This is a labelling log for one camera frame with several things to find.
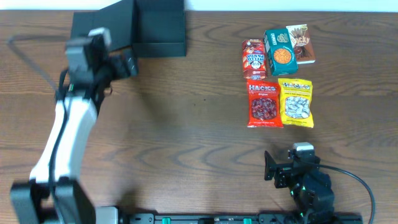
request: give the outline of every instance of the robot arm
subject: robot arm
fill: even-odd
[[[69,61],[70,85],[64,89],[65,97],[57,99],[55,122],[44,153],[30,173],[31,181],[38,184],[49,181],[50,157],[65,117],[67,121],[55,158],[55,181],[60,177],[79,179],[87,139],[96,122],[105,88],[113,80],[138,73],[132,53],[110,57],[110,44],[110,33],[105,28],[67,42],[65,53]]]
[[[57,102],[55,122],[42,157],[30,173],[30,180],[38,184],[49,181],[49,162],[55,141],[60,133],[64,116],[68,117],[55,158],[55,181],[60,177],[78,180],[90,131],[97,119],[96,106],[91,99],[68,96]]]

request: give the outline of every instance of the snack package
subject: snack package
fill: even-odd
[[[267,78],[263,41],[245,40],[242,48],[243,77],[253,80]]]
[[[310,33],[306,24],[287,26],[290,41],[297,59],[297,64],[314,63],[315,54],[311,43]]]
[[[248,80],[249,94],[249,128],[280,127],[283,128],[279,115],[278,83],[260,80]]]
[[[293,78],[280,78],[278,82],[282,123],[313,128],[312,82]]]
[[[266,30],[264,43],[272,76],[297,72],[298,66],[287,29]]]

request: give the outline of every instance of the teal snack box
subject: teal snack box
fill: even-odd
[[[266,30],[264,43],[272,76],[297,72],[297,61],[287,29]]]

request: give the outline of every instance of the yellow snack bag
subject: yellow snack bag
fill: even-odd
[[[278,82],[282,123],[313,128],[312,82],[296,78],[280,78]]]

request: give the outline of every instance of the brown snack box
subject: brown snack box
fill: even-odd
[[[296,55],[297,64],[315,62],[315,54],[311,43],[310,33],[306,24],[286,26],[290,41]]]

